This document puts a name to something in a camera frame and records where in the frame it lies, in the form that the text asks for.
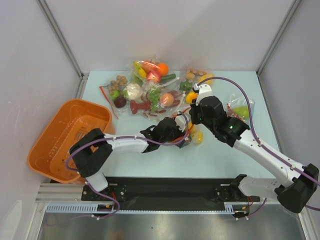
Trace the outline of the zip bag with yellow fruit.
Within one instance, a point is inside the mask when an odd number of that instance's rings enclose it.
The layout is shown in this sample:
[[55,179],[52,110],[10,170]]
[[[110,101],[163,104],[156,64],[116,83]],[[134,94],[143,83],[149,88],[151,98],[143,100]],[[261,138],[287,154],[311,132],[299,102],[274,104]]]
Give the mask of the zip bag with yellow fruit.
[[184,116],[186,117],[188,127],[186,125],[186,120],[181,112],[176,112],[174,115],[172,115],[172,118],[175,120],[176,125],[181,131],[181,136],[179,136],[172,142],[175,143],[180,141],[182,137],[187,134],[185,139],[177,145],[179,148],[183,148],[188,145],[199,145],[203,142],[204,139],[203,132],[195,124],[192,123],[191,115],[189,114],[190,109],[191,108],[189,107],[182,111]]

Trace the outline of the yellow fake pepper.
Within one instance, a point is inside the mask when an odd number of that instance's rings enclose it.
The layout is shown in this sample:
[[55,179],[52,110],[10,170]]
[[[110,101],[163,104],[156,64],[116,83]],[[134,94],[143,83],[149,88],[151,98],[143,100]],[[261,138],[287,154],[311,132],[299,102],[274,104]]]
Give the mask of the yellow fake pepper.
[[201,130],[195,130],[190,134],[191,138],[192,138],[192,142],[194,144],[201,144],[203,142],[204,139],[204,135],[203,132]]

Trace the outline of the zip bag with green pear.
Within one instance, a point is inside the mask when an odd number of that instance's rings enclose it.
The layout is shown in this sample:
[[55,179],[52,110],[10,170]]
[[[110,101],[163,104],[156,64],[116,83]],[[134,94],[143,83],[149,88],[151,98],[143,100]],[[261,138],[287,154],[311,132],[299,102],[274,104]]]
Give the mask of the zip bag with green pear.
[[225,110],[228,116],[240,119],[251,127],[248,104],[246,98],[242,94],[231,94],[226,103]]

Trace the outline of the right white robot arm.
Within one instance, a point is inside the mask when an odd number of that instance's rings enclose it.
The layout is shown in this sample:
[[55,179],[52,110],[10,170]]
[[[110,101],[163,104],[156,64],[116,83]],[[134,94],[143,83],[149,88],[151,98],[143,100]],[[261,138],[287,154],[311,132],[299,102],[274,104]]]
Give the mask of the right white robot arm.
[[215,96],[194,99],[189,111],[193,124],[204,125],[222,143],[248,155],[274,178],[253,178],[241,174],[230,188],[231,196],[242,201],[247,196],[277,200],[293,213],[300,213],[317,190],[319,169],[303,165],[267,146],[245,122],[230,117]]

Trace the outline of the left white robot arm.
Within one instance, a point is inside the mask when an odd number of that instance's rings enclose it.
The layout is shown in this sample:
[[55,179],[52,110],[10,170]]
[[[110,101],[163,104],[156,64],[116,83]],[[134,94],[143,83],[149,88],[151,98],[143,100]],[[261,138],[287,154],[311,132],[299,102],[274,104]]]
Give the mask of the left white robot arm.
[[165,117],[157,125],[133,135],[111,135],[95,128],[70,149],[75,171],[89,184],[92,194],[99,200],[110,195],[108,181],[102,171],[107,159],[121,153],[149,153],[160,146],[180,147],[189,135],[190,118],[184,114]]

